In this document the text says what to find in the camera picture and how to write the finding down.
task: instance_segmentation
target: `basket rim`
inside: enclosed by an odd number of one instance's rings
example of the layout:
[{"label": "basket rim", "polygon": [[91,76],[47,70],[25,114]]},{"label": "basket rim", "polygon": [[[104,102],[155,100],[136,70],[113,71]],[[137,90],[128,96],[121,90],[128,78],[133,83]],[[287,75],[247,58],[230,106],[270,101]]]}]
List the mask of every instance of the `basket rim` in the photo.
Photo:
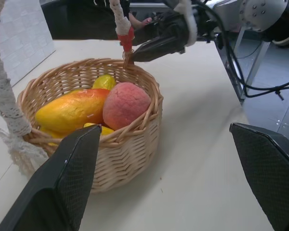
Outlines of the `basket rim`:
[{"label": "basket rim", "polygon": [[[122,68],[125,71],[139,72],[148,80],[153,92],[153,96],[150,97],[151,104],[147,111],[136,120],[134,120],[130,125],[118,129],[109,135],[101,136],[100,147],[118,147],[125,143],[125,141],[128,140],[128,137],[142,134],[149,122],[155,119],[161,113],[159,111],[159,106],[163,101],[163,96],[160,94],[159,84],[151,74],[134,64],[129,64],[125,68],[124,61],[120,59],[89,58],[81,61],[73,61],[71,63],[63,64],[61,66],[45,71],[38,78],[29,81],[26,88],[18,95],[17,104],[19,105],[20,109],[23,110],[23,103],[26,101],[26,97],[30,90],[36,88],[40,82],[46,81],[49,77],[56,75],[58,72],[60,73],[70,68],[88,65],[117,65],[119,68]],[[62,140],[54,139],[51,137],[51,135],[40,131],[37,128],[32,128],[31,133],[24,136],[24,139],[34,145],[42,145],[42,147],[45,148],[48,153],[53,153],[56,149],[56,146],[50,146],[49,143],[59,144]]]}]

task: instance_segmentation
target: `lemon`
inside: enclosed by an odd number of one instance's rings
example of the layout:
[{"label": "lemon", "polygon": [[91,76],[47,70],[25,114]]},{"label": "lemon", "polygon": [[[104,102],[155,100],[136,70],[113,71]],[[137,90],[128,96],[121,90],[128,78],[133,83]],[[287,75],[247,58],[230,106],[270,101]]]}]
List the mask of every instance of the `lemon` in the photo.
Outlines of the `lemon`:
[{"label": "lemon", "polygon": [[[92,125],[95,125],[95,124],[93,124],[93,123],[86,123],[83,127],[86,128],[86,127],[89,127],[89,126],[92,126]],[[113,132],[114,132],[113,129],[106,128],[106,127],[102,126],[102,136],[109,135],[110,133],[113,133]]]},{"label": "lemon", "polygon": [[111,75],[103,75],[99,76],[93,86],[92,89],[102,88],[107,90],[112,90],[116,85],[116,80]]}]

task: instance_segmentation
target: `peach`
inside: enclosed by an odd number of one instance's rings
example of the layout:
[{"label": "peach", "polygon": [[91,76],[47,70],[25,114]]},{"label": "peach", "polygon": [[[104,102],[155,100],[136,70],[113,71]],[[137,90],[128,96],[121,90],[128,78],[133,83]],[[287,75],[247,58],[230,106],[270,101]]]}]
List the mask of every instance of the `peach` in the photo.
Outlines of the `peach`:
[{"label": "peach", "polygon": [[149,95],[132,83],[119,83],[109,93],[103,108],[104,122],[113,130],[123,128],[143,113],[151,103]]}]

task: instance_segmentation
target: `tabletop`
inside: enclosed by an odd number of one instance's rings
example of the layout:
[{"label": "tabletop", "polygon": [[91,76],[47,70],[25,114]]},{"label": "tabletop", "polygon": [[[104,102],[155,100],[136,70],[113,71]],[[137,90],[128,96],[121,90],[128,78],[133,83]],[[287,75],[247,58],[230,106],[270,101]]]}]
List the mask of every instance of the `tabletop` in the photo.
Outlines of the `tabletop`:
[{"label": "tabletop", "polygon": [[[121,58],[117,41],[56,41],[56,51],[22,79],[85,58]],[[246,181],[230,124],[247,123],[213,43],[137,63],[164,96],[158,152],[129,184],[91,195],[81,231],[271,231]],[[0,127],[5,128],[0,118]],[[0,222],[27,183],[0,140]]]}]

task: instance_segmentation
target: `yellow fruit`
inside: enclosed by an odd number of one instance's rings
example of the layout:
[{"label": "yellow fruit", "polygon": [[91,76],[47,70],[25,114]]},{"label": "yellow fruit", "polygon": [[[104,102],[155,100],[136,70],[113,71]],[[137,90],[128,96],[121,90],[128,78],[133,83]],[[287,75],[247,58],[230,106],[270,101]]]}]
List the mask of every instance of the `yellow fruit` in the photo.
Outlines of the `yellow fruit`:
[{"label": "yellow fruit", "polygon": [[109,94],[106,89],[88,89],[66,94],[43,106],[35,114],[42,127],[69,134],[85,123],[103,122],[103,105]]},{"label": "yellow fruit", "polygon": [[[92,125],[95,125],[95,124],[93,124],[93,123],[86,123],[83,127],[86,128],[86,127],[89,127],[89,126],[92,126]],[[102,136],[109,135],[110,133],[113,133],[113,132],[114,132],[113,129],[106,128],[106,127],[102,126]]]},{"label": "yellow fruit", "polygon": [[[48,129],[43,128],[43,127],[40,127],[39,130],[47,133],[48,135],[51,135],[55,139],[63,139],[66,136],[68,136],[68,134],[61,134],[61,133],[58,133],[58,132],[55,132],[55,131],[48,130]],[[50,146],[58,146],[56,143],[48,143],[48,144]]]},{"label": "yellow fruit", "polygon": [[68,94],[74,94],[74,93],[77,93],[77,92],[80,92],[82,90],[85,90],[85,89],[77,89],[77,90],[72,90],[70,93]]},{"label": "yellow fruit", "polygon": [[102,89],[111,90],[115,87],[116,84],[117,83],[116,83],[115,78],[113,78],[111,75],[103,75],[103,76],[99,76],[95,80],[92,89],[102,88]]}]

